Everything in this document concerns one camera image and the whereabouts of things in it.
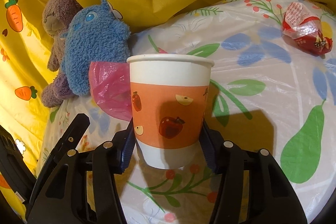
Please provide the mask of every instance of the cup rim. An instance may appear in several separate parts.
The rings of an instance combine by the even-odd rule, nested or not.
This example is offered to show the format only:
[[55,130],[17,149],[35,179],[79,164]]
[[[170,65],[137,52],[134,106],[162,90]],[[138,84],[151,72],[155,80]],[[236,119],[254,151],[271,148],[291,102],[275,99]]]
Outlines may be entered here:
[[206,63],[211,65],[211,67],[215,65],[215,62],[209,58],[187,54],[140,54],[131,56],[127,59],[128,64],[138,61],[178,61],[197,64]]

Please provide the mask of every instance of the plush toy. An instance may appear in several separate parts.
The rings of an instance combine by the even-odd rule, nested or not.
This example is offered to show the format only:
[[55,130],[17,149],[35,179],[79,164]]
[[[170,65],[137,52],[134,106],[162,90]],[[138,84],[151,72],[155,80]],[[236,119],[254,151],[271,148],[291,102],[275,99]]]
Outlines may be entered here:
[[61,64],[73,93],[78,96],[90,93],[91,62],[126,62],[130,56],[129,36],[128,25],[115,18],[107,0],[75,15],[69,26]]
[[53,83],[45,87],[41,95],[42,103],[46,107],[61,105],[63,100],[74,96],[67,77],[59,69],[65,49],[65,38],[61,36],[67,33],[71,20],[81,9],[83,8],[76,0],[49,0],[44,8],[43,27],[54,38],[47,67],[51,71],[58,70]]

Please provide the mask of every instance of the floral tablecloth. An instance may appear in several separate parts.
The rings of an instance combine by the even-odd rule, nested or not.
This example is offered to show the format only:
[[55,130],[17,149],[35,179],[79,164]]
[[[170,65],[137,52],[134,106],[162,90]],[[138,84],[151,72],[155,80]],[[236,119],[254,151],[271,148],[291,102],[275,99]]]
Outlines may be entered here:
[[[130,45],[133,55],[166,51],[213,59],[207,123],[242,149],[268,149],[311,221],[336,185],[336,50],[314,57],[284,41],[280,25],[292,1],[317,14],[324,36],[334,38],[335,15],[308,0],[226,0],[135,34]],[[77,113],[91,122],[79,152],[111,140],[128,124],[89,96],[65,101],[50,112],[37,173]],[[115,178],[130,224],[208,223],[220,181],[200,148],[190,165],[177,170],[147,166],[135,148],[130,167]]]

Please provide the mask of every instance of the cup base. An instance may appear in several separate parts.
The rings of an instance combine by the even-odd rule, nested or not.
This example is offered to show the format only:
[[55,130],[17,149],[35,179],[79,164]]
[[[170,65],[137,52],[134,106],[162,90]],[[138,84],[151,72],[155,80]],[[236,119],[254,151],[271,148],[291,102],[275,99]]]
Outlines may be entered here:
[[199,142],[177,149],[163,149],[149,146],[137,139],[137,147],[140,149],[146,164],[158,169],[176,169],[192,162]]

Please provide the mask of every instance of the silver screw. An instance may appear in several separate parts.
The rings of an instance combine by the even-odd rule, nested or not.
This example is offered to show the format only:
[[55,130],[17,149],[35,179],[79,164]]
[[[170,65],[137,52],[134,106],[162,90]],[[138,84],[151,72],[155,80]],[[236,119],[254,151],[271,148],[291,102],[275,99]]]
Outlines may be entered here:
[[224,146],[227,147],[227,148],[231,148],[231,147],[233,147],[233,143],[231,143],[230,141],[226,141],[226,142],[224,142]]
[[103,144],[103,147],[104,148],[111,148],[113,146],[113,143],[112,142],[105,142],[104,144]]
[[268,152],[268,150],[266,150],[266,149],[261,149],[261,150],[260,150],[260,154],[262,154],[263,156],[268,156],[268,155],[269,155],[269,152]]
[[68,151],[68,156],[69,157],[72,157],[74,155],[76,155],[76,150],[75,149],[71,149],[71,150]]

